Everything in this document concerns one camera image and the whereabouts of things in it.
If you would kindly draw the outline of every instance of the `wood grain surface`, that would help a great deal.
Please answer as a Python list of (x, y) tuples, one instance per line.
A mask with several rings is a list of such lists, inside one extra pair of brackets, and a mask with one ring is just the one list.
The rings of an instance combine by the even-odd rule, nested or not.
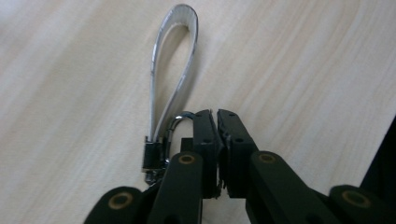
[[(0, 1), (0, 223), (82, 223), (108, 190), (146, 188), (151, 52), (177, 3)], [(396, 112), (396, 2), (185, 3), (199, 17), (185, 109), (237, 113), (313, 189), (358, 186)], [(174, 39), (159, 104), (186, 62), (188, 33)], [(225, 191), (204, 201), (203, 223), (247, 222)]]

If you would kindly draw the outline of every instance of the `white strap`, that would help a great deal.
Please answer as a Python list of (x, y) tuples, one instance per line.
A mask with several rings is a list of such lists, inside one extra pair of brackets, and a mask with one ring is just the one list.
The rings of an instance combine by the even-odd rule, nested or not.
[[(168, 31), (177, 25), (184, 25), (190, 31), (190, 56), (187, 61), (186, 67), (181, 74), (180, 80), (177, 84), (175, 91), (169, 98), (163, 112), (160, 116), (158, 124), (155, 124), (155, 77), (157, 75), (157, 63), (161, 44), (163, 43), (164, 37)], [(186, 102), (187, 91), (189, 90), (189, 82), (191, 78), (191, 67), (194, 58), (195, 46), (198, 38), (198, 17), (191, 7), (187, 5), (177, 5), (173, 7), (166, 17), (163, 19), (163, 24), (160, 27), (160, 31), (157, 35), (157, 40), (154, 45), (151, 59), (151, 83), (150, 83), (150, 115), (149, 115), (149, 130), (148, 130), (148, 141), (157, 142), (160, 138), (164, 137), (167, 124), (169, 120), (183, 108), (181, 108)]]

